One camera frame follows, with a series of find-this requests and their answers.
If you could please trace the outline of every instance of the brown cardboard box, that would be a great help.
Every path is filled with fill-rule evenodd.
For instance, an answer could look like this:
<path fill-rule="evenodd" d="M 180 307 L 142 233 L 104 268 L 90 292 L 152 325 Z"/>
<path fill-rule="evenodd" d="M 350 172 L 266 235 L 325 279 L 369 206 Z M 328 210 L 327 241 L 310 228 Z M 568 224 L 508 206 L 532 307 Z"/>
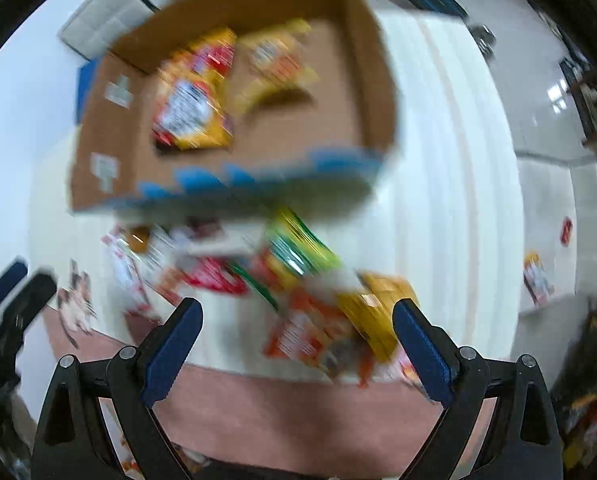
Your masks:
<path fill-rule="evenodd" d="M 216 28 L 237 35 L 304 18 L 311 99 L 235 125 L 229 150 L 159 155 L 156 70 Z M 237 47 L 228 84 L 248 70 Z M 393 143 L 395 96 L 380 29 L 363 0 L 181 0 L 120 38 L 100 62 L 72 170 L 72 208 L 113 206 L 260 182 L 375 171 Z"/>

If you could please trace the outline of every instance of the white sticker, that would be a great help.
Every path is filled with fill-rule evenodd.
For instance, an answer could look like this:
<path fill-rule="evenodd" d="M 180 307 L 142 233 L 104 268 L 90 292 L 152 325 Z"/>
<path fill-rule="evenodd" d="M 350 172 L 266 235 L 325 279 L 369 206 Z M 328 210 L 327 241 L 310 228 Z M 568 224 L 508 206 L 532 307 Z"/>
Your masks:
<path fill-rule="evenodd" d="M 122 106 L 124 108 L 130 108 L 133 95 L 128 90 L 130 80 L 125 75 L 118 76 L 116 83 L 112 81 L 107 83 L 105 89 L 105 98 L 108 101 L 112 101 L 114 104 Z"/>
<path fill-rule="evenodd" d="M 98 177 L 99 187 L 106 194 L 111 194 L 114 179 L 118 178 L 118 158 L 101 153 L 92 153 L 90 160 L 92 174 Z"/>

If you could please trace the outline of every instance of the white tablecloth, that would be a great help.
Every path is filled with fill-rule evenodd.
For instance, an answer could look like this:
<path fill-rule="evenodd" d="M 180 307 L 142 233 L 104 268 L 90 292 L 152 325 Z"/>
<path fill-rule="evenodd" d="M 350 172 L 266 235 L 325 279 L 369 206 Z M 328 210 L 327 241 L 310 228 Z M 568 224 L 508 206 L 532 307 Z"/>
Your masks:
<path fill-rule="evenodd" d="M 436 14 L 377 12 L 398 87 L 398 143 L 370 193 L 313 196 L 289 205 L 353 268 L 397 274 L 458 345 L 485 357 L 511 351 L 523 264 L 523 202 L 507 118 L 489 69 L 463 22 Z M 76 134 L 38 165 L 32 189 L 32 266 L 69 261 L 89 273 L 94 328 L 130 342 L 121 295 L 100 238 L 113 212 L 70 215 L 67 187 Z M 149 219 L 155 213 L 143 213 Z M 225 220 L 239 236 L 266 213 Z M 149 293 L 155 308 L 172 307 Z M 276 315 L 258 295 L 199 290 L 203 330 L 188 362 L 285 380 L 323 380 L 304 365 L 261 355 Z"/>

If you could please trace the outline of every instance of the beige stripe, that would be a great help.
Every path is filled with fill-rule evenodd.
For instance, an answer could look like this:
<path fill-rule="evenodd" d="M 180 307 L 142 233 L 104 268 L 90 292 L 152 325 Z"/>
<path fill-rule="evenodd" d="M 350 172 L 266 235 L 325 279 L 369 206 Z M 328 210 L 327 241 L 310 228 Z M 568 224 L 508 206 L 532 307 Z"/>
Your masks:
<path fill-rule="evenodd" d="M 454 96 L 454 90 L 448 72 L 445 69 L 445 64 L 441 59 L 441 53 L 432 39 L 432 33 L 427 24 L 420 20 L 417 23 L 428 44 L 432 60 L 436 65 L 436 70 L 439 72 L 439 78 L 445 90 L 445 97 L 450 107 L 450 119 L 456 133 L 459 155 L 463 164 L 463 184 L 467 200 L 467 314 L 462 341 L 465 344 L 472 344 L 477 323 L 477 305 L 479 302 L 479 212 L 477 209 L 474 168 L 469 155 L 465 124 L 463 123 L 459 103 Z"/>

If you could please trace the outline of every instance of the metal screw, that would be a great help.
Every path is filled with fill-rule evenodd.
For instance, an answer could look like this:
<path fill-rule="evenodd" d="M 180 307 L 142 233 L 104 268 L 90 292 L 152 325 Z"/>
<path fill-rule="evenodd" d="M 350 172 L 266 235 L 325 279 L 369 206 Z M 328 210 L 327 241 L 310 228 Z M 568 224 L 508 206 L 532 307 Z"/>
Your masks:
<path fill-rule="evenodd" d="M 74 363 L 74 356 L 73 355 L 64 355 L 61 357 L 58 364 L 61 365 L 61 368 L 69 368 Z"/>
<path fill-rule="evenodd" d="M 537 360 L 532 357 L 531 355 L 523 355 L 521 357 L 521 362 L 526 365 L 528 368 L 534 368 L 537 365 Z"/>
<path fill-rule="evenodd" d="M 121 359 L 131 359 L 136 355 L 136 348 L 133 346 L 125 346 L 120 349 L 118 355 Z"/>
<path fill-rule="evenodd" d="M 461 350 L 459 350 L 461 357 L 467 359 L 468 361 L 472 361 L 477 356 L 477 351 L 474 350 L 471 346 L 462 346 Z"/>

